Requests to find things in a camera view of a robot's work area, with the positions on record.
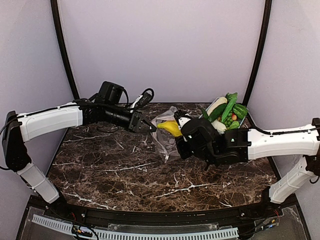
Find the banana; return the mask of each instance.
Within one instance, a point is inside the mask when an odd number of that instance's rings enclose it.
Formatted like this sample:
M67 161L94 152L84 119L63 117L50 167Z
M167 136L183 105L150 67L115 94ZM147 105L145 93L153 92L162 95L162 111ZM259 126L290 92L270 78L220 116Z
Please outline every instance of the banana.
M171 133L174 137L182 136L181 131L179 130L178 123L176 121L165 121L162 123L159 123L157 125L158 129L164 129Z

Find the clear plastic bag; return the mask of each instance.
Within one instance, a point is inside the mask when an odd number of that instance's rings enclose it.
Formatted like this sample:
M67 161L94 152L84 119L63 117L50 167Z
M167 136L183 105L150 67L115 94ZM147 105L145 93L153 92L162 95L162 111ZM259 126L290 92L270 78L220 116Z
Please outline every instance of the clear plastic bag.
M174 121L174 114L176 111L177 108L171 106L168 111L156 116L151 122L153 125L157 126L165 121ZM157 128L155 132L151 133L151 136L164 163L166 163L169 158L173 160L180 157L176 147L175 137L171 133L164 129Z

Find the container of vegetables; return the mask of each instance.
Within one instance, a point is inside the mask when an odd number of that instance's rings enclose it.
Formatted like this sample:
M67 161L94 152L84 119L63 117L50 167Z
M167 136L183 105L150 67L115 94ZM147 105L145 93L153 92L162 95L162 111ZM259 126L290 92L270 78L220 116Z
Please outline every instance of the container of vegetables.
M212 126L220 133L240 128L244 122L248 109L236 103L238 93L227 93L226 96L218 97L207 109L201 109L200 118L211 122Z

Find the black pole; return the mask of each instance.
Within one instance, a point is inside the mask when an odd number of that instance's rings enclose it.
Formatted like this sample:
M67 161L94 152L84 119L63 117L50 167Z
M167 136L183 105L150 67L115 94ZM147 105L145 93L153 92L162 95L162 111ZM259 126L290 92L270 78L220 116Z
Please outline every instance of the black pole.
M59 8L58 8L58 1L57 0L51 0L51 9L52 9L52 16L53 16L53 22L55 27L55 33L58 40L60 53L64 65L64 70L66 73L66 76L68 78L68 82L72 91L72 95L74 99L79 99L79 92L77 90L76 82L74 79L74 75L72 74L71 65L69 62L64 34L62 32L62 26L60 21L60 15L59 15Z
M270 13L271 13L271 5L272 5L272 0L265 0L264 4L264 13L263 13L263 19L262 19L262 26L261 26L261 31L260 31L260 37L259 37L259 42L258 46L256 49L256 54L253 62L253 67L249 79L248 86L246 87L245 95L243 98L242 104L244 106L248 105L252 90L254 89L262 53L264 51L264 46L266 42L266 36L267 36L267 31L268 31L268 25L269 25L269 19L270 19Z

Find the brown marble surface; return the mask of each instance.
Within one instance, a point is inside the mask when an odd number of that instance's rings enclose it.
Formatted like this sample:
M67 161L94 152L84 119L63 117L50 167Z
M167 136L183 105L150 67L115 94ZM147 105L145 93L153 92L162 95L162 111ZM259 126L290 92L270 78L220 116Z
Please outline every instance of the brown marble surface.
M170 106L197 116L199 107L208 104L152 103L142 112L152 120ZM266 158L204 171L205 162L195 157L164 163L150 134L101 132L114 129L103 123L69 129L48 177L70 204L138 212L202 211L257 203L261 191L276 182Z

